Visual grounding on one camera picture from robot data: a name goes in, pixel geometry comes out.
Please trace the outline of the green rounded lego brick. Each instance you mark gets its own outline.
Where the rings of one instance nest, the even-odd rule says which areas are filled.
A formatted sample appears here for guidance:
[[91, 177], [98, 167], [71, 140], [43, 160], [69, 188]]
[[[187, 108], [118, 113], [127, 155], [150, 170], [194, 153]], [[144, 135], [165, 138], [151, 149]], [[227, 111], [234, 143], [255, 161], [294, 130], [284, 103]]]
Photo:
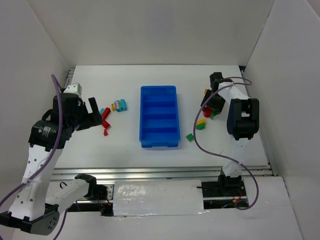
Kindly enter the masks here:
[[203, 130], [206, 127], [206, 123], [200, 123], [195, 126], [196, 130]]

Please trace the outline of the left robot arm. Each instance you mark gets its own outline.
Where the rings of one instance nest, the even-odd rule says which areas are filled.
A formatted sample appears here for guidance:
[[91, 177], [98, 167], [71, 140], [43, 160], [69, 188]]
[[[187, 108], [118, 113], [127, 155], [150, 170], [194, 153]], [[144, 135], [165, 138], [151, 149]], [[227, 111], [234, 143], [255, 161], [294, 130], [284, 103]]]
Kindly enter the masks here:
[[89, 174], [80, 173], [48, 196], [56, 163], [66, 142], [75, 131], [102, 124], [95, 98], [89, 98], [92, 112], [76, 93], [58, 93], [52, 109], [31, 128], [26, 169], [21, 184], [12, 193], [16, 198], [9, 210], [0, 214], [0, 224], [23, 232], [48, 236], [56, 228], [60, 215], [81, 198], [101, 200], [108, 195], [106, 186]]

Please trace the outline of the small green lego brick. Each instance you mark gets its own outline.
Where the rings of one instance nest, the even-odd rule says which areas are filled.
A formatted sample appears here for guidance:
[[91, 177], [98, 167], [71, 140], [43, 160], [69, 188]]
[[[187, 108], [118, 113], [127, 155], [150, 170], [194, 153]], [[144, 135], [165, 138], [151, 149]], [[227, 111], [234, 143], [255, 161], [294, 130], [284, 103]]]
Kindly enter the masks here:
[[186, 136], [186, 139], [189, 141], [189, 142], [192, 142], [194, 140], [194, 136], [190, 133]]

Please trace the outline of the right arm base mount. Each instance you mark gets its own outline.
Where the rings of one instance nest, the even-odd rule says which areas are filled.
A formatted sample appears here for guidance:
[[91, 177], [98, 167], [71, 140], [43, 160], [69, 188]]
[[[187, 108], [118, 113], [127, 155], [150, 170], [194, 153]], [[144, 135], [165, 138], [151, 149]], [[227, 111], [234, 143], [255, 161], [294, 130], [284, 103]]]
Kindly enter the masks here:
[[216, 181], [202, 181], [198, 189], [202, 190], [203, 208], [210, 209], [231, 209], [235, 204], [239, 208], [249, 206], [244, 181], [236, 184], [225, 184], [224, 178], [219, 176]]

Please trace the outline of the red flower lego brick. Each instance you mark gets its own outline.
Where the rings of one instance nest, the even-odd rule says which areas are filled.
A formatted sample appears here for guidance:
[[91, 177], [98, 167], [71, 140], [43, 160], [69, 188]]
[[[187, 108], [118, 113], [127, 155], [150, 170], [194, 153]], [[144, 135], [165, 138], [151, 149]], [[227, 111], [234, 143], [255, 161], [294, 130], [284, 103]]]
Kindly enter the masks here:
[[213, 110], [210, 107], [205, 107], [203, 110], [203, 116], [209, 118], [212, 115]]

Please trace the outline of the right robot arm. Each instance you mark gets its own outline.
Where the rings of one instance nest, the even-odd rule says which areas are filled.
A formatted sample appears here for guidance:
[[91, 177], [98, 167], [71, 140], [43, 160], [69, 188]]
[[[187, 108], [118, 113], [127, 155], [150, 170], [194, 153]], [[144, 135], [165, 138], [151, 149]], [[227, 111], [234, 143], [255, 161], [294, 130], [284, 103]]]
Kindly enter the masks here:
[[209, 80], [211, 89], [205, 92], [200, 104], [204, 116], [213, 118], [228, 104], [226, 129], [233, 137], [231, 159], [222, 167], [217, 184], [222, 194], [231, 194], [242, 187], [246, 148], [259, 130], [260, 103], [237, 88], [237, 85], [250, 85], [250, 81], [234, 82], [230, 78], [223, 78], [221, 72], [212, 73]]

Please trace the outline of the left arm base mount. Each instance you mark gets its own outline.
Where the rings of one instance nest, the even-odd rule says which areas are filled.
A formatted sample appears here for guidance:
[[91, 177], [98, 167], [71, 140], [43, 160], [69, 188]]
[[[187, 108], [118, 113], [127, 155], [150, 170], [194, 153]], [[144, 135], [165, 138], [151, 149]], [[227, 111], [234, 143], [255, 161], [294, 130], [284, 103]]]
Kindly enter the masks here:
[[105, 185], [97, 184], [89, 189], [89, 192], [75, 201], [77, 212], [97, 212], [101, 216], [111, 217], [114, 215], [113, 203], [108, 198], [109, 190]]

